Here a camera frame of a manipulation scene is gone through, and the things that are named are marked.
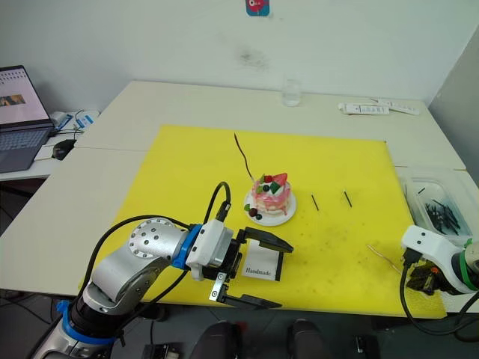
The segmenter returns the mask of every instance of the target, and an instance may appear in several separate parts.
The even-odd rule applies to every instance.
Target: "white plate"
[[[287,215],[265,215],[261,213],[263,217],[260,220],[257,220],[255,217],[251,217],[248,212],[244,210],[244,206],[247,204],[249,204],[251,207],[254,207],[254,198],[251,195],[251,191],[248,191],[248,194],[246,195],[245,201],[243,203],[243,212],[254,223],[266,227],[278,226],[286,221],[289,221],[296,211],[296,197],[294,197],[293,191],[290,192],[290,204],[287,208]]]

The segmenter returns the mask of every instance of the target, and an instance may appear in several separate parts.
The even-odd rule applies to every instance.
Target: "clear plastic container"
[[[454,173],[431,170],[421,173],[415,169],[403,172],[400,181],[416,225],[442,234],[459,246],[470,238],[478,240],[477,229],[471,228],[475,226],[471,218],[477,216],[478,209],[464,196]]]

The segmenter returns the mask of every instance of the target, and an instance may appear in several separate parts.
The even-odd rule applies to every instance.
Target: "computer mouse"
[[[76,140],[63,140],[58,142],[55,146],[53,146],[52,157],[61,161],[73,149],[75,142]]]

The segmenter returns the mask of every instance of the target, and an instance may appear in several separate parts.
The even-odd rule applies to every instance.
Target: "sticker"
[[[249,16],[268,16],[269,0],[246,0],[246,12]]]

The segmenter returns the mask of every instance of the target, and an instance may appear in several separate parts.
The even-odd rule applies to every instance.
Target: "laptop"
[[[25,68],[0,67],[0,174],[28,170],[52,130]]]

